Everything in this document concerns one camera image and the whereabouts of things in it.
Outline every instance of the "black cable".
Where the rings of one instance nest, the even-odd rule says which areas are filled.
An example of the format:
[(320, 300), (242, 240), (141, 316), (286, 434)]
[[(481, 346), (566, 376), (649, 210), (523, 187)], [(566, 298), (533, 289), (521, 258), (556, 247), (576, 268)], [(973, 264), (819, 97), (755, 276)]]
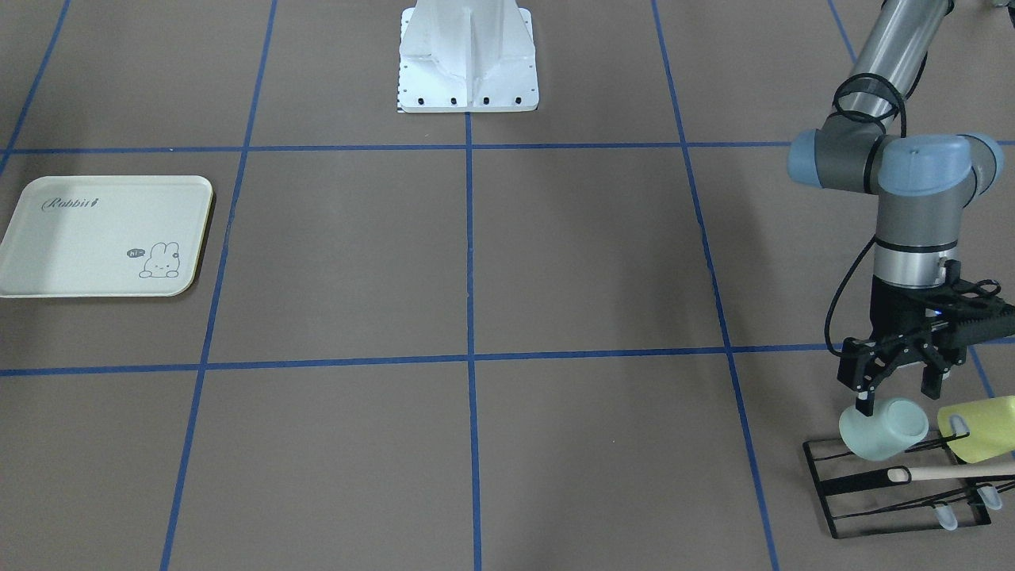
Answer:
[(874, 245), (874, 239), (875, 236), (872, 235), (870, 241), (867, 242), (867, 245), (864, 245), (864, 248), (860, 251), (860, 255), (853, 261), (853, 265), (850, 266), (850, 271), (845, 272), (845, 276), (842, 277), (842, 281), (838, 284), (838, 289), (835, 290), (835, 295), (831, 298), (831, 304), (828, 306), (828, 313), (825, 314), (825, 349), (827, 349), (828, 353), (834, 355), (835, 357), (841, 358), (842, 353), (835, 351), (835, 348), (831, 345), (831, 318), (832, 315), (835, 314), (835, 306), (838, 305), (838, 298), (842, 296), (842, 292), (845, 291), (845, 285), (850, 282), (850, 278), (853, 277), (853, 273), (857, 271), (860, 263), (864, 261), (864, 258), (867, 256), (867, 252), (871, 251), (871, 246)]
[[(985, 290), (985, 285), (993, 285), (993, 290)], [(976, 294), (977, 300), (994, 298), (1001, 293), (1001, 282), (997, 279), (980, 279), (972, 284), (972, 293)]]
[(917, 85), (920, 85), (920, 80), (924, 77), (924, 70), (927, 69), (927, 56), (929, 54), (924, 54), (924, 61), (920, 62), (920, 70), (917, 71), (917, 78), (912, 80), (912, 86), (909, 87), (909, 92), (905, 94), (905, 98), (912, 96), (912, 92), (917, 90)]
[[(891, 95), (891, 98), (888, 98), (887, 96), (884, 96), (882, 94), (879, 94), (879, 93), (876, 93), (874, 91), (867, 90), (867, 89), (856, 88), (856, 89), (851, 90), (850, 89), (850, 84), (854, 83), (854, 82), (856, 82), (858, 80), (861, 80), (861, 79), (870, 79), (872, 81), (876, 81), (877, 83), (880, 83), (888, 91), (888, 93)], [(913, 89), (916, 89), (916, 82), (913, 82)], [(879, 115), (877, 117), (873, 117), (871, 115), (867, 115), (867, 114), (863, 114), (863, 113), (857, 113), (855, 111), (847, 111), (847, 110), (842, 109), (842, 104), (839, 102), (839, 99), (841, 99), (845, 95), (850, 95), (850, 94), (858, 93), (858, 92), (860, 92), (860, 93), (870, 93), (872, 95), (881, 97), (882, 99), (888, 101), (888, 104), (891, 108), (887, 112), (885, 112), (883, 115)], [(885, 119), (888, 119), (889, 117), (892, 117), (894, 115), (898, 115), (900, 136), (904, 137), (905, 134), (906, 134), (906, 125), (905, 125), (905, 123), (906, 123), (906, 121), (905, 121), (905, 97), (902, 95), (902, 93), (900, 93), (898, 91), (897, 88), (895, 88), (895, 85), (893, 85), (891, 81), (889, 81), (888, 79), (882, 77), (881, 75), (878, 75), (877, 73), (858, 73), (858, 74), (856, 74), (856, 75), (848, 78), (845, 81), (842, 82), (841, 85), (838, 86), (837, 89), (835, 89), (835, 95), (832, 98), (832, 103), (831, 104), (832, 104), (832, 106), (835, 108), (835, 111), (838, 112), (840, 115), (844, 116), (845, 118), (850, 119), (851, 121), (856, 121), (858, 123), (880, 123), (881, 121), (884, 121)]]

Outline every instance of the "rabbit drawing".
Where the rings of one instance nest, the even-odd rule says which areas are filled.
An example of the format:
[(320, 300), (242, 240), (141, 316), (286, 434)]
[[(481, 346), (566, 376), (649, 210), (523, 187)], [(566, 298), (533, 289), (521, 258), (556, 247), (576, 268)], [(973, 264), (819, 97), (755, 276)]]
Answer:
[(176, 277), (180, 275), (180, 243), (159, 241), (151, 246), (144, 261), (141, 277)]

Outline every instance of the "yellow cup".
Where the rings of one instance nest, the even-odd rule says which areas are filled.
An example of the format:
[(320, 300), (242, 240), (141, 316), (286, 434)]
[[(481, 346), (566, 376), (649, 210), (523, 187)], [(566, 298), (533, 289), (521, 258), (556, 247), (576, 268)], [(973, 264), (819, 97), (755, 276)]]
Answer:
[(938, 430), (953, 436), (951, 417), (958, 415), (969, 436), (948, 443), (962, 460), (973, 463), (1015, 450), (1015, 397), (999, 397), (944, 407), (938, 411)]

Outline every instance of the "blue tape line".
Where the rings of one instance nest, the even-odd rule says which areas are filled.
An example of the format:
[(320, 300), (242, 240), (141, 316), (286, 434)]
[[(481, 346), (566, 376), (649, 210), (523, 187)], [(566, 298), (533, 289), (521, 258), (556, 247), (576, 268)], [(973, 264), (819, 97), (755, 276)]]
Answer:
[(162, 546), (160, 571), (168, 571), (170, 558), (173, 555), (173, 542), (177, 534), (177, 521), (180, 519), (180, 504), (184, 497), (184, 483), (187, 480), (187, 467), (190, 465), (191, 444), (194, 442), (194, 428), (197, 426), (197, 410), (201, 405), (201, 391), (204, 390), (204, 370), (199, 369), (194, 382), (194, 396), (191, 398), (191, 411), (187, 417), (187, 433), (184, 435), (184, 450), (180, 456), (180, 470), (177, 472), (177, 485), (173, 490), (173, 506), (170, 508), (170, 524), (165, 530), (165, 544)]
[[(244, 137), (244, 147), (249, 147), (251, 137), (254, 133), (254, 122), (257, 118), (258, 100), (261, 96), (261, 83), (264, 80), (264, 69), (268, 63), (268, 50), (271, 47), (271, 33), (275, 25), (275, 13), (278, 8), (278, 0), (271, 1), (271, 10), (268, 13), (268, 25), (264, 33), (264, 45), (261, 48), (261, 61), (258, 67), (257, 80), (254, 83), (254, 96), (251, 100), (250, 115), (247, 119), (247, 133)], [(229, 255), (229, 234), (232, 231), (232, 221), (236, 214), (236, 202), (240, 200), (240, 191), (243, 188), (244, 172), (247, 168), (247, 151), (240, 155), (240, 164), (236, 168), (236, 181), (232, 189), (232, 202), (229, 204), (229, 216), (225, 224), (225, 235), (222, 239), (222, 253), (218, 262), (218, 274), (215, 278), (215, 290), (212, 294), (211, 308), (208, 311), (208, 326), (205, 331), (204, 346), (201, 350), (201, 364), (198, 369), (197, 379), (194, 382), (194, 397), (191, 401), (191, 414), (187, 420), (187, 433), (184, 437), (183, 452), (180, 456), (180, 472), (177, 475), (177, 486), (173, 493), (173, 507), (170, 509), (170, 521), (165, 530), (165, 544), (162, 547), (162, 560), (160, 571), (168, 571), (170, 560), (173, 556), (173, 542), (176, 537), (177, 523), (180, 518), (180, 505), (183, 502), (184, 485), (187, 480), (187, 467), (190, 463), (191, 448), (194, 443), (194, 430), (197, 426), (198, 410), (201, 406), (201, 392), (204, 388), (204, 377), (208, 364), (208, 355), (211, 352), (211, 340), (215, 331), (215, 319), (218, 313), (218, 302), (222, 293), (222, 281), (225, 277), (225, 265)]]
[(473, 569), (483, 569), (483, 534), (479, 482), (479, 410), (476, 401), (475, 233), (473, 231), (472, 114), (465, 114), (465, 233), (466, 233), (466, 339), (469, 367), (469, 440), (472, 457), (472, 558)]
[(528, 150), (534, 148), (675, 148), (679, 142), (601, 142), (601, 143), (478, 143), (476, 150)]
[(714, 141), (714, 142), (689, 142), (687, 146), (691, 148), (710, 147), (759, 147), (759, 146), (790, 146), (792, 141)]
[[(1012, 144), (1013, 141), (1000, 141)], [(699, 141), (699, 142), (602, 142), (602, 143), (486, 143), (473, 150), (529, 150), (553, 148), (680, 148), (689, 147), (788, 147), (790, 141)], [(15, 154), (147, 154), (185, 152), (328, 152), (348, 150), (465, 150), (465, 144), (276, 144), (236, 146), (139, 146), (139, 147), (59, 147), (14, 148)]]
[[(985, 345), (997, 345), (1000, 342), (1015, 343), (1015, 340), (1001, 340)], [(730, 352), (740, 353), (791, 353), (825, 351), (823, 344), (786, 345), (786, 346), (745, 346), (731, 347)], [(546, 351), (531, 353), (485, 353), (476, 354), (474, 361), (536, 361), (562, 359), (604, 359), (631, 357), (674, 357), (685, 355), (723, 355), (725, 347), (704, 348), (669, 348), (669, 349), (632, 349), (606, 351)], [(468, 355), (420, 355), (409, 357), (355, 357), (345, 359), (304, 359), (292, 361), (224, 361), (218, 363), (181, 363), (172, 365), (121, 365), (111, 367), (60, 367), (40, 369), (0, 369), (0, 377), (45, 377), (54, 375), (115, 375), (119, 373), (158, 373), (185, 371), (242, 371), (257, 369), (311, 369), (326, 367), (364, 367), (383, 365), (413, 365), (426, 363), (467, 363)]]
[(464, 144), (276, 144), (249, 146), (250, 152), (321, 152), (335, 150), (464, 150)]
[(832, 17), (835, 18), (835, 25), (838, 26), (838, 32), (845, 44), (845, 51), (850, 53), (850, 60), (853, 63), (857, 63), (857, 54), (853, 51), (853, 43), (850, 42), (850, 35), (845, 32), (845, 26), (842, 25), (842, 18), (838, 17), (838, 10), (835, 8), (833, 0), (828, 0), (828, 8), (831, 10)]
[(733, 353), (791, 353), (801, 351), (825, 351), (824, 344), (800, 344), (788, 346), (743, 346), (731, 347)]
[(987, 370), (984, 369), (984, 364), (979, 361), (979, 354), (976, 353), (976, 348), (969, 348), (969, 356), (972, 357), (972, 364), (976, 366), (976, 373), (979, 374), (979, 382), (984, 384), (984, 392), (987, 394), (989, 399), (994, 399), (994, 387), (991, 386), (991, 380), (987, 376)]
[(24, 97), (21, 113), (17, 116), (17, 123), (14, 124), (10, 140), (7, 141), (3, 157), (0, 158), (0, 174), (3, 174), (4, 169), (7, 167), (7, 160), (10, 158), (11, 149), (14, 148), (14, 143), (17, 142), (18, 135), (21, 134), (21, 128), (24, 127), (24, 120), (28, 117), (28, 108), (31, 106), (31, 101), (36, 98), (39, 84), (43, 82), (43, 74), (46, 73), (46, 67), (50, 64), (53, 50), (56, 48), (57, 40), (60, 38), (60, 31), (63, 30), (64, 21), (67, 19), (68, 10), (70, 10), (70, 0), (64, 0), (63, 7), (60, 8), (60, 16), (57, 17), (57, 24), (53, 28), (53, 35), (50, 37), (50, 44), (46, 47), (46, 53), (43, 54), (43, 61), (39, 64), (39, 71), (36, 72), (36, 78), (31, 81), (31, 87), (28, 88), (28, 95)]
[(465, 355), (426, 355), (418, 357), (364, 357), (351, 359), (307, 359), (298, 361), (252, 361), (209, 363), (208, 371), (250, 371), (256, 369), (314, 369), (325, 367), (363, 367), (373, 365), (413, 365), (420, 363), (465, 363)]
[(243, 146), (140, 146), (94, 148), (19, 148), (11, 154), (144, 154), (159, 152), (240, 152)]
[(602, 359), (609, 357), (667, 357), (678, 355), (725, 354), (725, 348), (635, 349), (615, 351), (546, 351), (533, 353), (487, 353), (476, 361), (534, 361), (545, 359)]
[(3, 369), (0, 377), (52, 377), (56, 375), (116, 375), (120, 373), (195, 372), (197, 364), (122, 365), (118, 367), (52, 367), (46, 369)]
[(681, 151), (684, 155), (684, 166), (687, 168), (687, 182), (690, 186), (691, 200), (694, 203), (694, 215), (701, 228), (701, 246), (704, 251), (705, 265), (708, 267), (708, 273), (712, 276), (713, 294), (716, 298), (716, 312), (719, 315), (719, 326), (723, 333), (723, 347), (726, 353), (727, 365), (730, 368), (730, 378), (733, 382), (733, 394), (737, 401), (737, 413), (740, 415), (740, 428), (744, 436), (747, 460), (750, 463), (751, 477), (754, 480), (754, 494), (757, 498), (758, 512), (761, 517), (761, 523), (764, 526), (765, 544), (768, 548), (768, 559), (771, 564), (772, 571), (780, 571), (779, 556), (775, 552), (775, 542), (772, 539), (771, 524), (768, 520), (768, 508), (764, 498), (764, 489), (761, 486), (761, 475), (758, 471), (757, 458), (754, 453), (754, 443), (751, 438), (750, 424), (747, 420), (747, 411), (744, 407), (743, 395), (740, 390), (740, 379), (737, 374), (737, 364), (733, 357), (729, 328), (727, 327), (726, 315), (723, 311), (723, 300), (719, 290), (719, 279), (716, 276), (716, 267), (712, 259), (712, 248), (708, 246), (708, 232), (705, 228), (704, 216), (701, 212), (701, 203), (698, 200), (697, 185), (694, 181), (694, 168), (691, 164), (690, 151), (686, 144), (687, 137), (684, 134), (683, 118), (680, 114), (680, 101), (677, 98), (677, 88), (673, 81), (673, 71), (670, 65), (669, 50), (666, 47), (666, 38), (663, 33), (663, 20), (659, 14), (659, 3), (657, 0), (652, 0), (652, 11), (653, 16), (656, 19), (656, 32), (659, 35), (659, 49), (663, 56), (663, 66), (666, 69), (666, 81), (670, 89), (670, 100), (673, 103), (673, 117), (677, 122), (677, 133), (680, 135), (680, 142), (682, 145)]

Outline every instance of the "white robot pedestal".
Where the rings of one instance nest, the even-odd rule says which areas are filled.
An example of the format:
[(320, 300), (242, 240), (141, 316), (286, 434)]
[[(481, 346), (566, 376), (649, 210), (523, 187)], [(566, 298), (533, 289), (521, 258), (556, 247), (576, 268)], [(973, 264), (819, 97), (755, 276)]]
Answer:
[(402, 12), (398, 109), (533, 111), (532, 14), (515, 0), (418, 0)]

